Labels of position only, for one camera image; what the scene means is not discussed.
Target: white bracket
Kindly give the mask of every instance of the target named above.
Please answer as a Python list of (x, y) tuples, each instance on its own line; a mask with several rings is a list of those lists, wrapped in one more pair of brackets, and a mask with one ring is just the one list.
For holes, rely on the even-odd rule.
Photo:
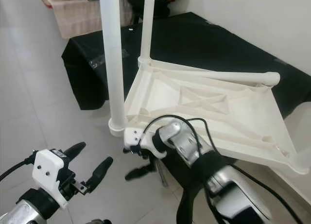
[(62, 209), (68, 205), (60, 193), (57, 181), (58, 172), (64, 167), (64, 161), (49, 150), (41, 150), (35, 156), (33, 178), (36, 184), (44, 189)]
[(137, 145), (139, 139), (142, 138), (140, 142), (140, 146), (142, 149), (149, 150), (151, 153), (159, 158), (165, 158), (166, 152), (160, 153), (158, 150), (156, 150), (153, 142), (152, 142), (152, 136), (154, 133), (147, 132), (145, 135), (143, 134), (143, 130), (141, 128), (126, 128), (124, 131), (124, 145), (127, 150), (130, 150), (130, 147), (133, 145)]

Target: black pot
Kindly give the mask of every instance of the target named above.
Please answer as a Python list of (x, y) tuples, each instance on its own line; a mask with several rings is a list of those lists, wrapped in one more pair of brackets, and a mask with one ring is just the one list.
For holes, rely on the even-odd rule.
[[(133, 7), (136, 16), (142, 19), (145, 0), (127, 0)], [(167, 7), (174, 0), (155, 0), (154, 18), (168, 17), (170, 9)]]

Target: white plastic tube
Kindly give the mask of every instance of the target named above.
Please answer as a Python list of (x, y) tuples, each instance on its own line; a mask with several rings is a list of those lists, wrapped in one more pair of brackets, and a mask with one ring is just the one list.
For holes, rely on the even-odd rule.
[(125, 128), (119, 0), (100, 0), (112, 135), (121, 137)]
[(155, 0), (145, 0), (144, 19), (142, 24), (140, 61), (143, 63), (150, 62), (150, 48), (152, 36), (152, 23), (154, 19)]
[(213, 72), (213, 71), (180, 71), (180, 74), (201, 76), (228, 82), (257, 83), (275, 86), (280, 81), (278, 72)]

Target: white plastic tray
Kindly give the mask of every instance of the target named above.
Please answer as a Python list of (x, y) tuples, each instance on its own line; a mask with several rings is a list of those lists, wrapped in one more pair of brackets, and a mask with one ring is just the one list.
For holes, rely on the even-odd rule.
[[(128, 126), (144, 128), (165, 114), (201, 117), (223, 155), (287, 174), (308, 172), (290, 162), (297, 153), (271, 87), (209, 79), (202, 72), (211, 73), (161, 61), (142, 63), (125, 102)], [(169, 121), (157, 122), (151, 131)], [(194, 121), (193, 126), (209, 142), (203, 123)]]

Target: table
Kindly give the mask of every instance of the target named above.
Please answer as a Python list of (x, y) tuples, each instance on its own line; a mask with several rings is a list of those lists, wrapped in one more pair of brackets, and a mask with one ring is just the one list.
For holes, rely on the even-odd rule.
[[(141, 31), (142, 24), (121, 28), (125, 96), (138, 70)], [(102, 32), (95, 32), (71, 38), (62, 55), (82, 110), (100, 108), (108, 99), (103, 54)], [(311, 101), (310, 76), (193, 13), (154, 21), (151, 57), (214, 71), (279, 72), (280, 83), (272, 92), (283, 118)], [(176, 152), (162, 161), (184, 189), (177, 223), (191, 224), (193, 201), (202, 184)]]

